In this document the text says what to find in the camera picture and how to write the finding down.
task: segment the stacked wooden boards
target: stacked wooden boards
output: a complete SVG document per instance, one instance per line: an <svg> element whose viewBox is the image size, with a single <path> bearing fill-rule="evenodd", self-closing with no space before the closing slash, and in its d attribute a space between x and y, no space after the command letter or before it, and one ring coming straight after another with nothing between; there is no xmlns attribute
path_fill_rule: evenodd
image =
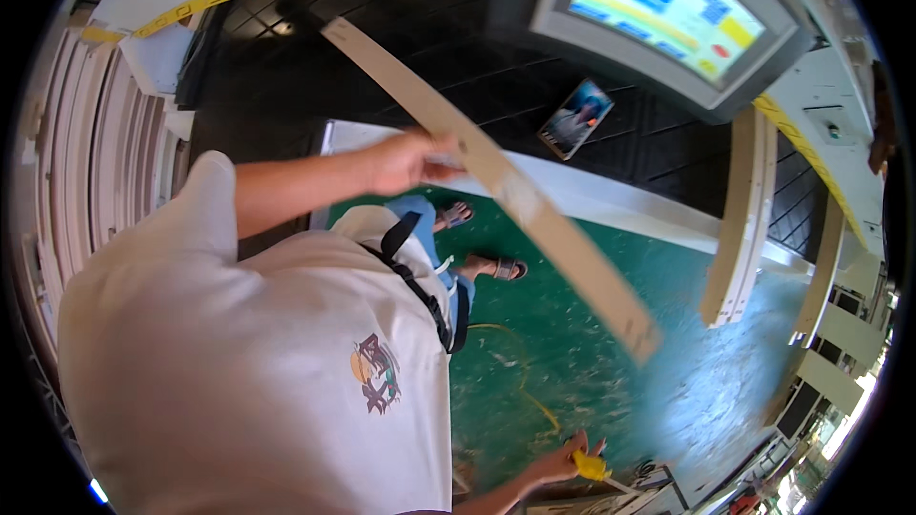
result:
<svg viewBox="0 0 916 515"><path fill-rule="evenodd" d="M738 322L767 240L776 185L776 126L747 107L732 122L726 211L699 312L710 328Z"/></svg>
<svg viewBox="0 0 916 515"><path fill-rule="evenodd" d="M37 140L39 261L52 316L93 252L171 198L178 137L164 127L165 103L140 92L116 45L64 32Z"/></svg>

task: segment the white t-shirt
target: white t-shirt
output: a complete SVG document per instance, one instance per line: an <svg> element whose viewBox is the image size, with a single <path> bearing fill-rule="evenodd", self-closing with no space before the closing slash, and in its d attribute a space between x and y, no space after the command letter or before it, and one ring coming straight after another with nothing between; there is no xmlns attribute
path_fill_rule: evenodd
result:
<svg viewBox="0 0 916 515"><path fill-rule="evenodd" d="M355 207L236 262L234 192L228 158L201 156L67 286L64 402L112 506L451 511L449 357L423 303L354 242L379 249L395 215ZM396 260L448 306L416 237Z"/></svg>

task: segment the blue jeans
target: blue jeans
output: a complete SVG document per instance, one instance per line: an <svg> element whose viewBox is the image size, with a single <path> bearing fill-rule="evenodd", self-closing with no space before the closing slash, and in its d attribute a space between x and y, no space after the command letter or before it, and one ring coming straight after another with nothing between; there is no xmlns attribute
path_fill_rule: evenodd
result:
<svg viewBox="0 0 916 515"><path fill-rule="evenodd" d="M439 268L442 264L442 261L439 259L439 255L436 254L436 243L432 239L432 226L436 222L436 208L432 206L426 197L424 196L404 196L395 199L394 201L389 201L385 203L391 212L397 215L397 218L403 218L407 213L411 211L419 213L419 221L417 226L413 229L413 234L417 236L419 242L423 245L423 248L426 249L426 254L429 255L429 260L432 261L433 268ZM443 270L439 273L439 280L442 281L442 284L445 285L447 291L452 290L455 280L458 280L458 284L464 286L467 289L467 302L468 307L474 306L474 295L476 288L474 282L469 280L464 275L460 275L454 270ZM455 326L455 319L458 315L458 295L452 294L449 296L449 313L452 315L452 327Z"/></svg>

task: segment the yellow cable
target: yellow cable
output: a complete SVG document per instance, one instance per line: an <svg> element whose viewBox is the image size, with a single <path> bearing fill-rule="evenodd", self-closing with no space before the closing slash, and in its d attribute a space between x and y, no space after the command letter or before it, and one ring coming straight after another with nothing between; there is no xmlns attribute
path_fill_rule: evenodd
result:
<svg viewBox="0 0 916 515"><path fill-rule="evenodd" d="M537 398L535 398L533 395L529 394L528 391L525 390L525 382L528 381L528 370L529 370L528 352L525 350L525 341L518 335L518 333L502 325L491 325L491 324L471 325L471 326L468 326L468 328L493 328L495 330L502 330L503 332L509 333L513 338L515 338L519 342L519 348L521 350L521 359L520 359L521 361L521 384L519 384L519 391L526 398L531 400L534 403L534 405L538 407L539 410L541 410L541 412L544 414L544 417L550 420L550 422L553 424L553 429L555 429L556 433L559 434L561 431L561 426L560 426L560 421L557 420L557 416L554 415L553 412L548 410L547 406L538 402Z"/></svg>

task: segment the control panel screen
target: control panel screen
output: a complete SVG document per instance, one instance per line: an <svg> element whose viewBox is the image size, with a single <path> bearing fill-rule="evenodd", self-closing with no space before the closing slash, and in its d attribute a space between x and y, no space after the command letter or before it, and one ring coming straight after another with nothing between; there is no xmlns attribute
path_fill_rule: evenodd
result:
<svg viewBox="0 0 916 515"><path fill-rule="evenodd" d="M571 0L567 8L667 54L720 89L765 29L737 0Z"/></svg>

